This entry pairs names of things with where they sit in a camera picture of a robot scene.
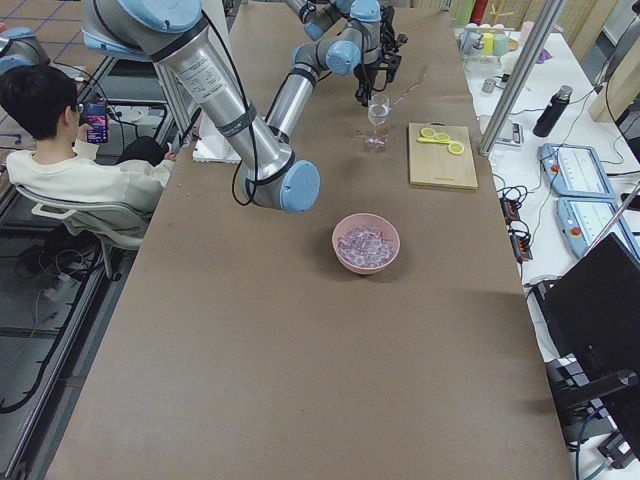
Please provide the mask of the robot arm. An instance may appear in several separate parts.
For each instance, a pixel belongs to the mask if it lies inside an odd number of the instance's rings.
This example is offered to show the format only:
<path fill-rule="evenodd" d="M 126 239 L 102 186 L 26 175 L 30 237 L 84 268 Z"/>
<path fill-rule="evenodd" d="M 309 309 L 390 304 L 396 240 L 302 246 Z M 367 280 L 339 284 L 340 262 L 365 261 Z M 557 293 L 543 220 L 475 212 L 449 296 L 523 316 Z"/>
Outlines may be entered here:
<path fill-rule="evenodd" d="M 319 10 L 302 1 L 289 1 L 311 39 L 292 53 L 292 68 L 266 115 L 276 139 L 288 143 L 317 83 L 324 73 L 354 75 L 355 98 L 367 107 L 371 97 L 395 79 L 407 42 L 393 28 L 395 10 L 377 1 L 329 1 Z"/>
<path fill-rule="evenodd" d="M 85 1 L 87 45 L 105 55 L 141 57 L 170 70 L 239 155 L 237 203 L 299 213 L 316 202 L 317 167 L 298 160 L 245 94 L 228 49 L 215 49 L 198 1 Z"/>

